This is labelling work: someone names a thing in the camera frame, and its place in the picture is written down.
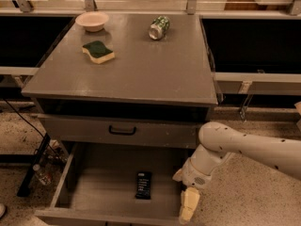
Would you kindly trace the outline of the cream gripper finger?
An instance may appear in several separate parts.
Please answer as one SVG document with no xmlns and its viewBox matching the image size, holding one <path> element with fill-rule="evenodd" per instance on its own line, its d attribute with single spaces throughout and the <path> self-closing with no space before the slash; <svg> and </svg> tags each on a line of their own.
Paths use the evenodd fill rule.
<svg viewBox="0 0 301 226">
<path fill-rule="evenodd" d="M 176 173 L 172 176 L 172 179 L 176 182 L 182 181 L 182 169 L 178 169 Z"/>
<path fill-rule="evenodd" d="M 199 198 L 199 192 L 194 187 L 188 187 L 181 193 L 180 224 L 186 224 L 192 219 L 198 206 Z"/>
</svg>

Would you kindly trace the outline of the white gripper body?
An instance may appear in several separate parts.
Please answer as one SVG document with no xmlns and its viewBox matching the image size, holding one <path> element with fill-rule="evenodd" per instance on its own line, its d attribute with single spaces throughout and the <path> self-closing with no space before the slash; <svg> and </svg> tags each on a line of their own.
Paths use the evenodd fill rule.
<svg viewBox="0 0 301 226">
<path fill-rule="evenodd" d="M 188 158 L 182 166 L 182 183 L 186 186 L 194 187 L 201 190 L 207 186 L 212 180 L 211 175 L 205 175 L 199 172 Z"/>
</svg>

